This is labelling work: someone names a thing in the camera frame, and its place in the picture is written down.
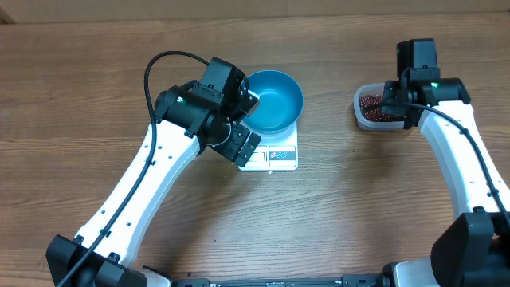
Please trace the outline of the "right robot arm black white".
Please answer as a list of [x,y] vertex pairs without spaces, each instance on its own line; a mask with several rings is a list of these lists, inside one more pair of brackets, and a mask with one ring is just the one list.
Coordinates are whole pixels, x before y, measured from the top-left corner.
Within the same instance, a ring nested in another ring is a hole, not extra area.
[[427,258],[396,264],[397,286],[507,286],[509,188],[477,130],[471,98],[458,78],[441,77],[434,40],[398,43],[395,81],[382,110],[403,116],[432,147],[447,183],[454,221]]

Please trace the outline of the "white digital kitchen scale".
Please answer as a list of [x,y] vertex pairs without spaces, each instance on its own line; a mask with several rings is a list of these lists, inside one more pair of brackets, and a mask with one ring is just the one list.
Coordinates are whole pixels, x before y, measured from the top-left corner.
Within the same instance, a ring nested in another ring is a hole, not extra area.
[[297,122],[278,133],[257,132],[261,142],[240,171],[295,171],[299,166]]

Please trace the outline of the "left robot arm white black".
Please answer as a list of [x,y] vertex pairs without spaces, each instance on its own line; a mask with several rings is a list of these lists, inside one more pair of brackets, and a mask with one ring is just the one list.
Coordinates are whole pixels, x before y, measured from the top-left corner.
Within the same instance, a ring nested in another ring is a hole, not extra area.
[[143,237],[186,167],[207,148],[245,166],[261,137],[241,124],[259,104],[245,74],[217,57],[202,79],[148,99],[150,124],[135,158],[101,208],[74,238],[57,235],[46,250],[57,286],[171,286],[134,268]]

